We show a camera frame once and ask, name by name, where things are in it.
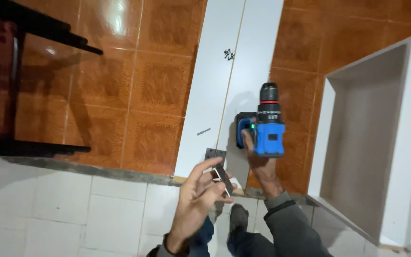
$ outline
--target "left hand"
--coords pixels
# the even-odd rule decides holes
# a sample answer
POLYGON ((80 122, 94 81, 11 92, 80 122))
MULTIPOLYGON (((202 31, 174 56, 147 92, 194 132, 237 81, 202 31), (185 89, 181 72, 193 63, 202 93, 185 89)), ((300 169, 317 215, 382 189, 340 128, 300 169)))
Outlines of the left hand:
POLYGON ((215 201, 233 202, 232 198, 222 196, 225 183, 213 180, 218 178, 215 171, 203 173, 221 161, 222 158, 217 157, 196 165, 180 187, 174 222, 166 239, 166 247, 171 253, 177 254, 184 242, 201 228, 215 201))

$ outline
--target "shoe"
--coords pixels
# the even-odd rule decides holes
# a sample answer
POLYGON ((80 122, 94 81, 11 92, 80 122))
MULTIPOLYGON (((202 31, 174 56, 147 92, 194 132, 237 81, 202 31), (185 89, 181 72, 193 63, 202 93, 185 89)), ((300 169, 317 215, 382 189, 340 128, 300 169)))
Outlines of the shoe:
POLYGON ((241 205, 235 204, 231 207, 229 213, 229 233, 237 228, 242 228, 247 231, 248 226, 248 211, 241 205))

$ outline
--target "cordless drill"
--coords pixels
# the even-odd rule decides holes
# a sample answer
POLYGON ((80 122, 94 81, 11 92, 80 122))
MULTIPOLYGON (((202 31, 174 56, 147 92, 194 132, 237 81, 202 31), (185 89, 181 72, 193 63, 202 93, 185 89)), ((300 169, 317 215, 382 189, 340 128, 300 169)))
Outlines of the cordless drill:
POLYGON ((242 149, 241 131, 247 129, 253 140, 256 155, 278 158, 284 154, 282 136, 285 123, 280 116, 279 91, 277 84, 264 83, 259 92, 259 105, 256 113, 239 113, 235 117, 236 145, 242 149))

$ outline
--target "wrist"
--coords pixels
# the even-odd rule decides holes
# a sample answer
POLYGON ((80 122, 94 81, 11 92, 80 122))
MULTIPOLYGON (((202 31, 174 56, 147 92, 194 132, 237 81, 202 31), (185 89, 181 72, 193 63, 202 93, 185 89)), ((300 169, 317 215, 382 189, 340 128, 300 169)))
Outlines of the wrist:
POLYGON ((175 231, 170 231, 166 238, 166 249, 172 254, 178 254, 184 246, 185 238, 175 231))

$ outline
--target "gray jacket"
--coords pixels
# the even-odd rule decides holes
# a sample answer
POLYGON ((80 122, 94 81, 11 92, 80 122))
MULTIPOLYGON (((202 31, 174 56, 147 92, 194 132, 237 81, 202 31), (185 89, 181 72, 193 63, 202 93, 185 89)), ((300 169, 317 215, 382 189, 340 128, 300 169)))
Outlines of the gray jacket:
MULTIPOLYGON (((277 257, 331 256, 323 246, 320 235, 311 227, 305 214, 291 200, 287 192, 264 203, 268 209, 264 220, 274 237, 277 257)), ((156 254, 156 257, 172 257, 173 255, 164 247, 164 243, 165 240, 159 249, 153 249, 148 256, 156 254)))

